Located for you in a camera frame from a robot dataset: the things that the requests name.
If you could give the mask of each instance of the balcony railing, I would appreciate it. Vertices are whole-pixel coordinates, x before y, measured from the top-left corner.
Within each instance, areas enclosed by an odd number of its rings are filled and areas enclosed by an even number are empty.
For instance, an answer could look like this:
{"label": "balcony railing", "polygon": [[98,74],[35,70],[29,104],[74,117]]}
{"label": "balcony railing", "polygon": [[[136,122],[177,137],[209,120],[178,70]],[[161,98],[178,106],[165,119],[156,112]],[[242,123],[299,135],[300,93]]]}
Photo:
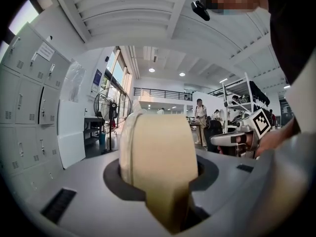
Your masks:
{"label": "balcony railing", "polygon": [[192,94],[160,89],[134,88],[134,96],[161,97],[192,101]]}

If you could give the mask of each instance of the ceiling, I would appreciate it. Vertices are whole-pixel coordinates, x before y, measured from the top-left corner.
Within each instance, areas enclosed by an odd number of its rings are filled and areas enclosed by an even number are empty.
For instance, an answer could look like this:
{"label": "ceiling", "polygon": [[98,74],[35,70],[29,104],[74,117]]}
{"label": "ceiling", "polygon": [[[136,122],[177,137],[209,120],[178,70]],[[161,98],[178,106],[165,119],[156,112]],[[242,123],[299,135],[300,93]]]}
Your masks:
{"label": "ceiling", "polygon": [[[271,46],[270,14],[263,9],[211,14],[206,22],[192,12],[193,1],[59,0],[87,47],[124,46],[125,62],[137,78],[216,89],[220,80],[234,81],[247,72],[263,92],[282,96],[285,80]],[[156,50],[155,63],[144,58],[144,49]],[[149,74],[150,66],[157,72]],[[186,76],[180,78],[180,72]]]}

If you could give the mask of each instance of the standing fan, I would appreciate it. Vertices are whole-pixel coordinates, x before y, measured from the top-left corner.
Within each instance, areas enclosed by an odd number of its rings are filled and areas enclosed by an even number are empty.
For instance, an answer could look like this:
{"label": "standing fan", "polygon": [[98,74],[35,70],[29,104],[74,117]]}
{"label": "standing fan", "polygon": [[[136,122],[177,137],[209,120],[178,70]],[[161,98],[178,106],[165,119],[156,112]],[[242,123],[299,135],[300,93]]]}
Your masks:
{"label": "standing fan", "polygon": [[112,150],[112,127],[125,121],[132,110],[132,103],[127,94],[120,93],[116,88],[102,90],[94,99],[94,112],[97,117],[109,122],[110,151]]}

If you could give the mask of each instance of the ceiling light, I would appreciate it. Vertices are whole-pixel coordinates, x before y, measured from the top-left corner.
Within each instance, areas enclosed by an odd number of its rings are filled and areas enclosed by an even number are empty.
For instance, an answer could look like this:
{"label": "ceiling light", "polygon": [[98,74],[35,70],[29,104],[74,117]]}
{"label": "ceiling light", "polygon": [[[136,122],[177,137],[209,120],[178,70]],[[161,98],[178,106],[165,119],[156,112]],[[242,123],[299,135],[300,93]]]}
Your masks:
{"label": "ceiling light", "polygon": [[227,78],[225,78],[224,80],[220,81],[219,83],[225,82],[225,81],[227,81],[227,80],[228,80],[228,79],[227,79]]}

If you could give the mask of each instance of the locker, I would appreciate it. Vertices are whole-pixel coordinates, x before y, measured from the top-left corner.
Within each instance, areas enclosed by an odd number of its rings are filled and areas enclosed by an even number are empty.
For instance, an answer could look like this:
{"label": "locker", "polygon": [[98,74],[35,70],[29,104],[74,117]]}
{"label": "locker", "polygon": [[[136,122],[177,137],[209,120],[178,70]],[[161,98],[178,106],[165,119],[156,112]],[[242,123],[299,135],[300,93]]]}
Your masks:
{"label": "locker", "polygon": [[42,43],[43,40],[26,24],[11,42],[3,57],[3,64],[27,77],[43,82],[50,62],[37,54]]}
{"label": "locker", "polygon": [[17,96],[16,119],[17,124],[35,124],[38,115],[37,103],[41,86],[28,81],[21,80]]}
{"label": "locker", "polygon": [[59,91],[49,86],[44,87],[39,107],[39,124],[55,124]]}
{"label": "locker", "polygon": [[36,128],[16,127],[15,129],[23,168],[25,169],[42,162],[43,154],[39,152],[36,144]]}
{"label": "locker", "polygon": [[15,98],[19,77],[2,69],[0,70],[0,123],[14,123]]}
{"label": "locker", "polygon": [[45,169],[49,179],[56,179],[57,176],[64,171],[59,155],[46,162]]}
{"label": "locker", "polygon": [[50,180],[43,164],[26,170],[24,175],[34,192],[43,188]]}
{"label": "locker", "polygon": [[59,157],[55,126],[37,127],[37,139],[39,152],[43,154],[44,161]]}
{"label": "locker", "polygon": [[64,82],[70,62],[55,53],[51,58],[51,67],[46,75],[45,84],[55,89],[60,89]]}
{"label": "locker", "polygon": [[0,127],[0,157],[3,170],[8,174],[23,170],[13,127]]}
{"label": "locker", "polygon": [[18,195],[21,199],[30,197],[34,190],[25,174],[19,174],[9,179],[8,186],[14,195]]}

